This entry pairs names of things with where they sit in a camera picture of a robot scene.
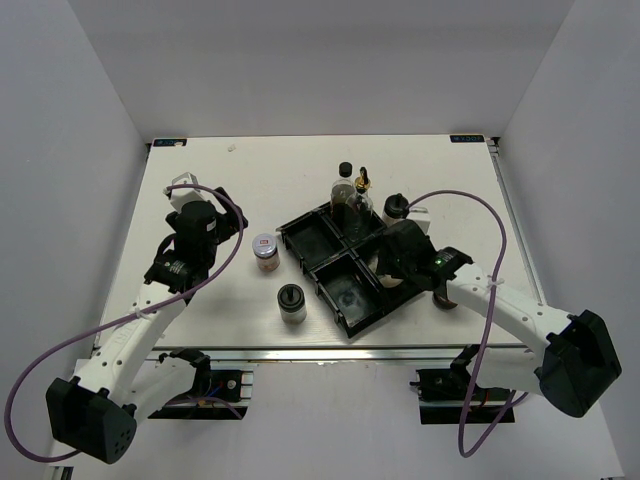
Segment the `spice shaker black top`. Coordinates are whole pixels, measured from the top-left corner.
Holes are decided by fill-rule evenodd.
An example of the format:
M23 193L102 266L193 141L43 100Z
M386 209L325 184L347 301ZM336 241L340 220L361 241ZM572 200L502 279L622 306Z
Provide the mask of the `spice shaker black top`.
M287 324L300 324L306 318L306 302L302 288L296 284L283 285L277 294L282 320Z
M409 213L409 200L397 193L386 198L383 208L382 220L387 227L404 220Z

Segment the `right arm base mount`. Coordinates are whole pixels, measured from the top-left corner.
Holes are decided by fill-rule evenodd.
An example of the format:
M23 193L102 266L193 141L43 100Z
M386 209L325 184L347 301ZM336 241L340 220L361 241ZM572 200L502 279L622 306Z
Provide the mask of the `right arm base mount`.
M427 368L416 371L416 379L409 388L419 400L422 425L458 424L466 396L470 374L465 370L478 353L479 345L466 346L446 368ZM506 402L509 391L502 388L475 386L471 397L468 424L490 424Z

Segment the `clear bottle gold pourer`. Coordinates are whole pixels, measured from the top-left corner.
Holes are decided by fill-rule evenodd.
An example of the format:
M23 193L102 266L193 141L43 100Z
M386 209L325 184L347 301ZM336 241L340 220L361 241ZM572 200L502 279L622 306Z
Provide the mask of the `clear bottle gold pourer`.
M368 195L371 180L366 167L360 168L354 182L354 192L346 201L344 233L352 241L366 235L373 213L373 202Z

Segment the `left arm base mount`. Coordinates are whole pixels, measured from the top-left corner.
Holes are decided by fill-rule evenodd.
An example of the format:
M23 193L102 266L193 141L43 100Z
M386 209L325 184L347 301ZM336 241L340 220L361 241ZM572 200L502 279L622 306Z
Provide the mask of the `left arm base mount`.
M245 367L214 366L204 352L182 348L161 353L156 366L177 361L194 376L190 388L168 400L148 419L242 420L252 397L254 372Z

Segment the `brown jar red lid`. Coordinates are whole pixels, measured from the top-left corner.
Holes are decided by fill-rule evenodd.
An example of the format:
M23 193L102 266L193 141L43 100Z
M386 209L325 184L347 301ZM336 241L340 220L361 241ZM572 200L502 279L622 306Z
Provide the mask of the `brown jar red lid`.
M437 293L432 294L432 301L434 305L444 311L455 309L458 304L449 300L446 296L441 296Z

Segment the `black four-compartment tray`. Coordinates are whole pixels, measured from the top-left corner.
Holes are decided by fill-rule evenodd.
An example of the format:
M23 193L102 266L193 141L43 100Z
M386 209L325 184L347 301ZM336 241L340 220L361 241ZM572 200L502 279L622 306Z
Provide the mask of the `black four-compartment tray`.
M345 236L325 203L277 228L284 246L315 285L334 321L353 338L421 294L412 284L386 287L373 266L386 225L376 213L364 235Z

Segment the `small jar white lid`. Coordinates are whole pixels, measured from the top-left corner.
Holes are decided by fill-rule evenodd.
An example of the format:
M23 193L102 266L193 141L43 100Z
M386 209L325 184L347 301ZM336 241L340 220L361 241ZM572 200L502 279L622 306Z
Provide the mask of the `small jar white lid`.
M252 242L252 250L258 268L262 272L272 272L280 265L277 241L273 235L262 233Z

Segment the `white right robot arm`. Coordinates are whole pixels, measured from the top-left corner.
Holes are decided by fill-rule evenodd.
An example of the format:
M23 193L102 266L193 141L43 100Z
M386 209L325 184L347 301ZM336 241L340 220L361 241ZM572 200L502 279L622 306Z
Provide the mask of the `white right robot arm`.
M411 220L387 228L377 273L401 279L485 317L516 337L519 351L469 345L451 362L451 384L472 399L489 388L544 397L564 414L583 417L621 374L604 320L544 305L492 280L472 258L435 249Z

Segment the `tall bottle black cap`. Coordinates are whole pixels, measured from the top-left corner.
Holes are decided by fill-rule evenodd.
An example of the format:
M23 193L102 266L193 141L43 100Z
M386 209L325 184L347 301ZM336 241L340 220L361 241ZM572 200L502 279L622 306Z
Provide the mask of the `tall bottle black cap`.
M333 183L330 192L330 216L333 222L341 227L344 223L346 201L355 192L352 164L341 162L338 173L339 178Z

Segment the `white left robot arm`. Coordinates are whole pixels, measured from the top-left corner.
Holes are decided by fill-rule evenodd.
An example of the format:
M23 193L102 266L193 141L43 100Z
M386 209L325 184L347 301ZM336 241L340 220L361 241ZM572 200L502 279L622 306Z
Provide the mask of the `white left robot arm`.
M134 380L157 341L186 309L195 293L220 271L219 245L240 241L248 221L221 187L212 190L216 203L203 197L203 187L174 185L166 195L172 228L158 247L132 303L130 319L113 327L98 352L69 380L55 379L45 395L54 439L106 464L120 460L138 425L176 396L199 399L211 387L205 354L180 348L160 360L153 382Z

